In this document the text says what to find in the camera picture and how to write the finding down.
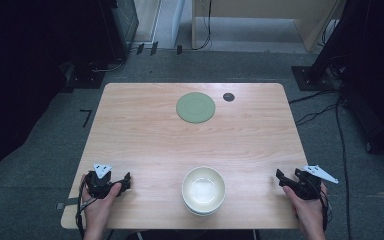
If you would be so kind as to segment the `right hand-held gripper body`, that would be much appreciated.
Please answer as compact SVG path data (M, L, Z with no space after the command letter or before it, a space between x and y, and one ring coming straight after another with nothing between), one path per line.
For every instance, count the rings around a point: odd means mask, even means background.
M301 169L296 169L294 175L298 181L293 184L291 189L303 200L314 200L320 197L321 181L338 184L339 180L322 169L319 165L306 165Z

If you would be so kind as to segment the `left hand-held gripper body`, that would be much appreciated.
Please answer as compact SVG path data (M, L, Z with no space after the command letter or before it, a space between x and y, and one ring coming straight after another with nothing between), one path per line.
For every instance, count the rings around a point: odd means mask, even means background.
M93 198L104 199L107 197L112 187L115 185L111 181L110 165L93 164L93 170L89 171L85 177L87 191Z

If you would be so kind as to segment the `cream bowl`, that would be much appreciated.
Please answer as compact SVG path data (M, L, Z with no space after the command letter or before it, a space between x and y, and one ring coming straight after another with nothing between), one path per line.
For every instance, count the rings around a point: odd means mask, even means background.
M197 216L209 216L219 210L218 207L204 206L204 205L185 205L185 207Z
M226 186L222 175L215 169L201 166L188 172L182 182L185 205L218 207L223 204Z

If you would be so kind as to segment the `green round plate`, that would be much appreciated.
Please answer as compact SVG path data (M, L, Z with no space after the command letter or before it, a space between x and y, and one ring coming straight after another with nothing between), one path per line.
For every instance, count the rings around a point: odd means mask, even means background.
M183 95L176 104L178 116L189 123L203 123L215 114L214 100L200 92L190 92Z

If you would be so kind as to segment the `person's left hand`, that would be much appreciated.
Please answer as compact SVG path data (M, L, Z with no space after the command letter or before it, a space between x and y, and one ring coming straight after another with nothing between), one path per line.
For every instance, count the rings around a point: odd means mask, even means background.
M97 199L84 210L86 230L106 230L111 208L121 188L121 183L116 183L106 198Z

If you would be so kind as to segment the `person's right hand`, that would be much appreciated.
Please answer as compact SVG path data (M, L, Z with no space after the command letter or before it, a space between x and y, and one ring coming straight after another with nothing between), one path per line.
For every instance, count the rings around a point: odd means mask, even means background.
M303 200L288 186L284 186L283 191L292 204L293 213L298 217L301 232L323 231L325 233L322 203L319 200Z

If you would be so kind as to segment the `grey tape strip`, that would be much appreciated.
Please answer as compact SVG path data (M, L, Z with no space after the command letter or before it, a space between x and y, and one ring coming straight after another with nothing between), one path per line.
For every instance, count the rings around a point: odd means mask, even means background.
M76 197L76 198L68 198L68 199L66 199L63 202L57 202L56 209L57 210L64 210L66 206L77 205L78 201L79 201L78 197Z

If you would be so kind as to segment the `black floor tape mark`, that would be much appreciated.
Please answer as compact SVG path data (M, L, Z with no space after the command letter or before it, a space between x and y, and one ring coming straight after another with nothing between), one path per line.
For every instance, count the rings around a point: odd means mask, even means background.
M79 111L86 114L85 120L82 124L82 127L85 128L89 122L89 119L93 113L93 110L92 109L80 109Z

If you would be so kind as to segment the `person's dark lap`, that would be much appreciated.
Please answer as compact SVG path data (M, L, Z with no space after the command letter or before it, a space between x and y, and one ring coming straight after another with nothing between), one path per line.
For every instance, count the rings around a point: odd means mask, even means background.
M261 240L257 230L146 230L125 240Z

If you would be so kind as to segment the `dark glass cabinet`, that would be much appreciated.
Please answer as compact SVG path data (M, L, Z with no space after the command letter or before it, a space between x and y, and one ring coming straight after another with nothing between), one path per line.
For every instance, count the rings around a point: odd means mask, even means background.
M134 41L139 20L134 0L110 0L119 35L127 50Z

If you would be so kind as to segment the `light wooden desk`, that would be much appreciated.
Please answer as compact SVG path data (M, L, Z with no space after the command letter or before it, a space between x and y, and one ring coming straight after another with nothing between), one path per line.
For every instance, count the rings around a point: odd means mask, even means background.
M192 0L192 47L197 17L293 19L308 52L332 20L341 18L347 0Z

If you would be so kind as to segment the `black stand with base plate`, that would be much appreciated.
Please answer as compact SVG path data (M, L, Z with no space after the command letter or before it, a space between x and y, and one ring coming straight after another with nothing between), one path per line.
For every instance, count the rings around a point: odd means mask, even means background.
M331 91L333 86L326 81L325 72L335 61L347 59L356 42L356 27L362 17L359 13L363 0L347 0L341 20L333 30L326 45L311 66L292 66L291 70L301 91Z

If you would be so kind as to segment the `black stand base plate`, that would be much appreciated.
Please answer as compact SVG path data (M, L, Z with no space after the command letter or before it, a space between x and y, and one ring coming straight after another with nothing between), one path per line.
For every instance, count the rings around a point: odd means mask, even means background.
M99 89L104 72L94 70L88 63L69 62L66 71L66 86L79 89Z

